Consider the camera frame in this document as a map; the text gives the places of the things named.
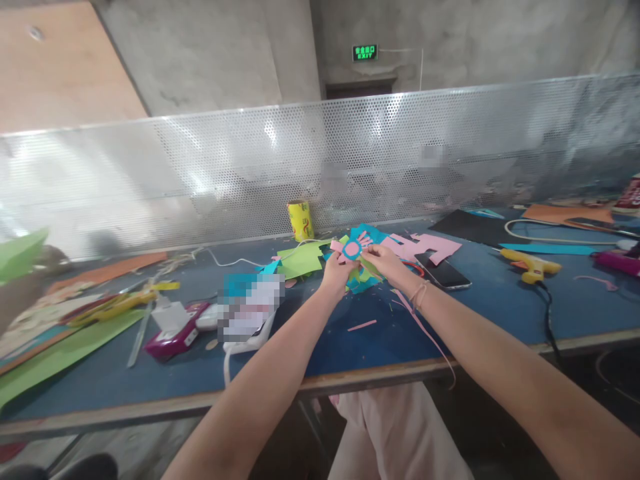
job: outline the wooden table edge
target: wooden table edge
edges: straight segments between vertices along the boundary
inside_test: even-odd
[[[625,343],[634,343],[638,339],[640,339],[640,329],[629,329],[560,340],[558,346],[560,350],[574,355],[599,347],[623,346]],[[550,346],[545,343],[532,345],[531,348],[542,355],[551,352]],[[452,365],[456,366],[457,363],[452,361]],[[448,375],[445,360],[427,359],[310,377],[303,381],[297,397],[315,397],[384,387],[422,380],[430,376],[429,374]],[[25,441],[195,417],[204,415],[221,392],[198,393],[186,397],[78,411],[42,419],[0,423],[0,441],[2,443]]]

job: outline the hand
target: hand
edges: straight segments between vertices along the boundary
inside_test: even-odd
[[[349,274],[354,268],[360,268],[360,262],[347,262],[342,265],[338,263],[338,252],[333,254],[327,260],[325,267],[325,276],[322,278],[320,288],[333,293],[340,293],[340,297],[345,293],[345,286],[349,279]]]
[[[361,255],[364,260],[372,263],[396,288],[400,288],[400,279],[410,273],[400,258],[388,247],[370,245],[362,250]]]

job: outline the green exit sign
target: green exit sign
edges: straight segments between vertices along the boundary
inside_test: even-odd
[[[378,45],[355,45],[351,52],[353,61],[378,60]]]

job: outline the blue tabletop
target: blue tabletop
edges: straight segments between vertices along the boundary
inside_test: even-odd
[[[388,233],[426,233],[429,221],[412,221],[379,225]],[[516,225],[514,230],[534,237],[564,237],[593,241],[616,241],[606,233],[579,231],[546,225]],[[335,231],[332,235],[342,236]],[[462,243],[450,262],[473,285],[452,296],[476,312],[492,320],[527,344],[545,342],[543,318],[545,302],[534,287],[522,283],[522,271],[509,265],[498,252],[477,243],[449,237]],[[220,263],[239,257],[268,263],[275,252],[295,246],[293,241],[273,239],[219,245],[212,247]],[[562,270],[546,280],[553,293],[553,328],[558,340],[610,333],[640,327],[640,281],[626,274],[594,266],[589,257],[577,255],[540,255],[562,264]],[[172,300],[184,303],[212,296],[222,286],[227,273],[252,273],[254,267],[238,263],[217,267],[206,251],[197,261],[167,279],[181,282],[177,291],[167,292]],[[577,275],[608,279],[620,289],[608,292],[592,280],[573,280]],[[287,289],[272,329],[272,334],[318,288],[322,272],[315,272],[305,282]],[[112,291],[126,287],[139,277],[128,275],[108,284]],[[331,315],[307,368],[307,377],[369,369],[384,365],[437,358],[439,353],[411,318],[409,313],[391,300],[388,283],[376,285],[358,295],[347,294]],[[347,329],[370,320],[377,323],[356,331]],[[183,397],[224,388],[224,352],[219,345],[205,350],[215,332],[203,333],[191,350],[167,363],[158,363],[144,351],[137,364],[125,364],[137,332],[136,324],[74,366],[32,388],[7,404],[1,413],[3,421],[51,417],[74,411],[90,411]],[[149,322],[146,339],[158,332]],[[231,374],[236,374],[252,353],[231,357]]]

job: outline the table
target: table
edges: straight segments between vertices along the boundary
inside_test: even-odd
[[[427,233],[428,226],[430,222],[422,220],[377,227],[407,236],[408,233]],[[536,237],[619,239],[606,233],[546,225],[516,224],[515,230]],[[336,230],[328,236],[342,234],[343,231]],[[521,271],[509,266],[495,250],[451,238],[463,244],[451,263],[473,282],[471,288],[456,291],[452,296],[536,351],[549,352],[543,328],[543,294],[519,281]],[[268,263],[276,251],[293,246],[292,240],[280,238],[217,245],[211,250],[220,263],[240,257]],[[637,314],[640,281],[595,267],[588,257],[555,255],[553,260],[563,266],[558,275],[546,281],[553,293],[553,328],[561,350],[593,349],[640,338],[640,315]],[[104,262],[89,263],[83,268],[98,265]],[[150,267],[145,274],[154,272],[155,268]],[[196,262],[167,278],[180,281],[182,286],[180,290],[166,293],[172,300],[184,303],[204,299],[222,286],[225,274],[254,271],[254,266],[242,262],[232,267],[217,267],[209,252],[203,251]],[[608,292],[600,282],[574,281],[577,275],[611,280],[620,290]],[[315,272],[305,282],[286,290],[272,334],[313,294],[321,277],[322,272]],[[108,283],[105,288],[114,291],[138,279],[128,275]],[[450,375],[435,346],[409,313],[391,302],[392,299],[397,297],[390,292],[388,283],[384,283],[359,295],[349,293],[341,300],[311,356],[299,397],[380,387],[428,375]],[[377,323],[347,332],[348,328],[372,319]],[[221,346],[205,350],[215,333],[201,334],[189,352],[168,363],[158,363],[141,352],[136,366],[126,369],[136,332],[137,324],[68,370],[7,404],[0,415],[0,437],[5,441],[50,437],[206,412],[224,387]],[[157,332],[154,322],[149,322],[146,339]],[[251,356],[252,353],[241,353],[231,357],[232,376]]]

